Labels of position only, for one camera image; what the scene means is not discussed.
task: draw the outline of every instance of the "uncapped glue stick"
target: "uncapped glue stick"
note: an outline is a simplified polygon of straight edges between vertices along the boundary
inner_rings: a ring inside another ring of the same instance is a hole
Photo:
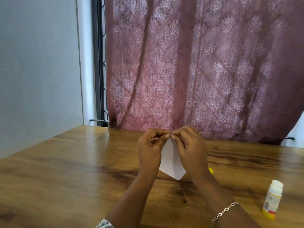
[[[272,180],[262,209],[262,213],[266,217],[270,219],[275,218],[282,197],[282,191],[283,183],[277,180]]]

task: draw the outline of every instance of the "patterned curtain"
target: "patterned curtain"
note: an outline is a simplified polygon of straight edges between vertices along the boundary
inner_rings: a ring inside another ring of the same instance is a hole
[[[279,144],[304,110],[304,0],[106,0],[111,127]]]

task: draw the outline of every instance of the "person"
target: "person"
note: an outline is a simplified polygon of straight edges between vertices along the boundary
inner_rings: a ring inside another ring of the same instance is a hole
[[[208,170],[206,143],[200,132],[196,128],[184,126],[173,132],[149,129],[139,138],[139,173],[97,228],[140,226],[148,194],[161,164],[162,147],[170,136],[177,144],[183,167],[215,217],[213,222],[222,228],[260,227]]]

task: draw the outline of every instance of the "sleeve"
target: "sleeve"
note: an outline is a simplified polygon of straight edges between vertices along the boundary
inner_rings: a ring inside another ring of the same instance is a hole
[[[115,228],[107,219],[103,219],[96,228]]]

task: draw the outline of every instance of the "table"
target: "table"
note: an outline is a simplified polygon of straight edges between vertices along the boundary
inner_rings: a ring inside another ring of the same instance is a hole
[[[138,174],[142,132],[79,126],[0,160],[0,227],[92,227]],[[262,227],[304,227],[304,149],[207,140],[214,176]],[[272,179],[284,183],[276,221],[261,209]],[[210,227],[185,175],[159,172],[142,226]]]

